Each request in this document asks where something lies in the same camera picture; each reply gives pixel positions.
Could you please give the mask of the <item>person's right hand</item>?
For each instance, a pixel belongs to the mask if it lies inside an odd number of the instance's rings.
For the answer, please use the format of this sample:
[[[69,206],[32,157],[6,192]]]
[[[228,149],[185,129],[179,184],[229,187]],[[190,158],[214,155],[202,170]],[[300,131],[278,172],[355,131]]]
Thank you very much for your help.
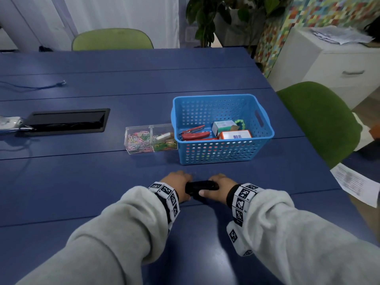
[[[226,200],[227,200],[228,194],[231,191],[231,189],[238,183],[221,173],[211,176],[209,178],[209,181],[214,181],[219,185],[219,190],[218,190],[219,196],[218,197],[204,197],[204,198],[209,198],[214,201],[219,201],[227,205]]]

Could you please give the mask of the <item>black stapler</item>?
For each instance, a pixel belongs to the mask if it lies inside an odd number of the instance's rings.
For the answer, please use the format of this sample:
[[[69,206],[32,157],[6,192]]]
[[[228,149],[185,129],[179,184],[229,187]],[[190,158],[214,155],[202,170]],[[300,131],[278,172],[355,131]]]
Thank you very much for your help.
[[[199,197],[199,191],[201,190],[217,191],[219,190],[219,185],[211,180],[187,182],[185,185],[185,193],[191,197]]]

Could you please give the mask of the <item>person's right forearm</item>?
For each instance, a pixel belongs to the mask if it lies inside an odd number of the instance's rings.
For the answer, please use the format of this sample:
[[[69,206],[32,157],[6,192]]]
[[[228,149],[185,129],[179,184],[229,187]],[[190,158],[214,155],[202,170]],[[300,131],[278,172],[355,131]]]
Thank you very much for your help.
[[[288,193],[263,190],[250,202],[243,236],[285,285],[380,285],[380,248],[295,208]]]

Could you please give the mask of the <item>person's left forearm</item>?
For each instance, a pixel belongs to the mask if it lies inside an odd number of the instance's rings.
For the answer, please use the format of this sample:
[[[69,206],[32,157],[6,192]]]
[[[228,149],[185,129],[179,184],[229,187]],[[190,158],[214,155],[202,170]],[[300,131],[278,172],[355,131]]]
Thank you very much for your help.
[[[141,266],[159,259],[167,239],[165,207],[136,186],[15,285],[142,285]]]

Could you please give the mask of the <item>right marker wristband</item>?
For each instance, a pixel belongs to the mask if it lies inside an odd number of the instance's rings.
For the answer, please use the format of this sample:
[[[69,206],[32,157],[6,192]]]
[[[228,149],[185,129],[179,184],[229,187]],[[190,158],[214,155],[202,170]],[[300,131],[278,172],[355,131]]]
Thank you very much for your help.
[[[233,221],[227,225],[226,231],[239,256],[245,257],[253,254],[243,236],[242,227],[244,223],[247,223],[251,200],[263,190],[251,183],[244,183],[234,185],[227,195],[226,204],[232,211]]]

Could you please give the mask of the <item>marker wristband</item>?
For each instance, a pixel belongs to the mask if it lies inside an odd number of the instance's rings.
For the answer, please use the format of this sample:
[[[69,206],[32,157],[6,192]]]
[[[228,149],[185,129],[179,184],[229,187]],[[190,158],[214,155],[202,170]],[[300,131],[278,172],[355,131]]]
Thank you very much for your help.
[[[165,207],[168,219],[168,234],[170,234],[173,223],[177,219],[180,212],[178,194],[173,187],[164,182],[154,182],[148,187],[148,190],[153,192]]]
[[[232,211],[233,221],[227,225],[226,231],[239,256],[245,257],[253,254],[243,236],[242,227],[244,223],[247,223],[251,200],[263,190],[251,183],[244,183],[234,185],[227,195],[226,204]]]

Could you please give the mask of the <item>left marker wristband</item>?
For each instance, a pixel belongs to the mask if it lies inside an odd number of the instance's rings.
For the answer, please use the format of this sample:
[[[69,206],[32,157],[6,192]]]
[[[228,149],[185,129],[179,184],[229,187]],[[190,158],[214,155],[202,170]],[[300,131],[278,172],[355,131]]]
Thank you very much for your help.
[[[148,187],[148,190],[153,192],[165,207],[168,219],[168,234],[170,234],[173,223],[177,219],[180,212],[178,194],[173,187],[164,182],[154,182]]]

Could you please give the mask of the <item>orange and white small box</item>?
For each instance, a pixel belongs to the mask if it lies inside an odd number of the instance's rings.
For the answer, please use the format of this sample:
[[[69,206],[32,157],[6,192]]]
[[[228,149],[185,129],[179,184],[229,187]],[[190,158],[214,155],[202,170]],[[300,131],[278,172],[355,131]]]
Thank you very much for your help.
[[[219,139],[250,139],[252,138],[249,130],[223,131],[219,134]]]

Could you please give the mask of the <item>white and green small box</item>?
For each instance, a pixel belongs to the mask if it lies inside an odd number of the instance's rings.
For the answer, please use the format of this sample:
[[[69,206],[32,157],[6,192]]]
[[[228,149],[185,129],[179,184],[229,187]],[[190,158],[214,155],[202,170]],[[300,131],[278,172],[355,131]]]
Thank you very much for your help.
[[[240,130],[240,126],[237,125],[233,120],[215,121],[212,124],[211,131],[216,136],[223,131],[237,131]]]

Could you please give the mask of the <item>pile of colourful paper clips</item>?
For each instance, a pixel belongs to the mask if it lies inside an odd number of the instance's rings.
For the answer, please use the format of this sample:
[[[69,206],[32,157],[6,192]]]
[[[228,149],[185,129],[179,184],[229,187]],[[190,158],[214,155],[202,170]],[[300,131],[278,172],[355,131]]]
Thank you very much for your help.
[[[126,150],[129,154],[148,153],[177,150],[178,144],[172,133],[171,139],[159,142],[155,138],[159,135],[152,135],[148,131],[140,131],[133,134],[128,134],[126,138]]]

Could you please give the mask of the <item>clear two-compartment plastic box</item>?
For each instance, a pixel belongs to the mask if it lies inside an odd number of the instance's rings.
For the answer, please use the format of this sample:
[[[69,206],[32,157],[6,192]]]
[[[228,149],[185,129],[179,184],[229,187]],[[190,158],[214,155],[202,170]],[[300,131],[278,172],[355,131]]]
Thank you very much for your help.
[[[124,146],[129,154],[178,149],[170,123],[126,127]]]

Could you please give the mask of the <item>dark green chair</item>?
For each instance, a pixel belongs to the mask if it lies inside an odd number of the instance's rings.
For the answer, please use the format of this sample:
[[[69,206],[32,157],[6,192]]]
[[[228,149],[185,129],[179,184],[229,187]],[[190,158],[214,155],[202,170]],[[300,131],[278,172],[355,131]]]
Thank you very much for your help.
[[[362,126],[328,87],[305,81],[276,93],[329,169],[347,158],[359,144]]]

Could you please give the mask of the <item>green potted plant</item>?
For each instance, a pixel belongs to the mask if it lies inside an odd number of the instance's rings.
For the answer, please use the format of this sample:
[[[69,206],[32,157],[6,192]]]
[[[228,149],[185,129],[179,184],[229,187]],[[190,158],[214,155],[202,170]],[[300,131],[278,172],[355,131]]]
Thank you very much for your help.
[[[217,38],[223,47],[252,52],[266,21],[281,17],[286,6],[287,0],[188,0],[185,18],[188,25],[195,24],[199,47],[211,47]]]

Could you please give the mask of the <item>light green chair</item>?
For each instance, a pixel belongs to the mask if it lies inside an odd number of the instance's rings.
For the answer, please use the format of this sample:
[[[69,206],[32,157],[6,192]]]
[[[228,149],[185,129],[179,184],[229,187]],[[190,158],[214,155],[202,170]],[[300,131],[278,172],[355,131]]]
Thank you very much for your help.
[[[153,49],[147,34],[131,28],[95,29],[80,33],[72,42],[72,51]]]

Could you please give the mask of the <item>colourful mosaic wall panel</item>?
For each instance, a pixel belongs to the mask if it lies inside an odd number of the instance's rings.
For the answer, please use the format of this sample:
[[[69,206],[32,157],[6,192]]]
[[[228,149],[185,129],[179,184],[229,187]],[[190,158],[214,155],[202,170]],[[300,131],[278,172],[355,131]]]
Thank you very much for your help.
[[[285,12],[267,19],[255,52],[268,77],[293,27],[364,28],[380,16],[380,0],[286,0]]]

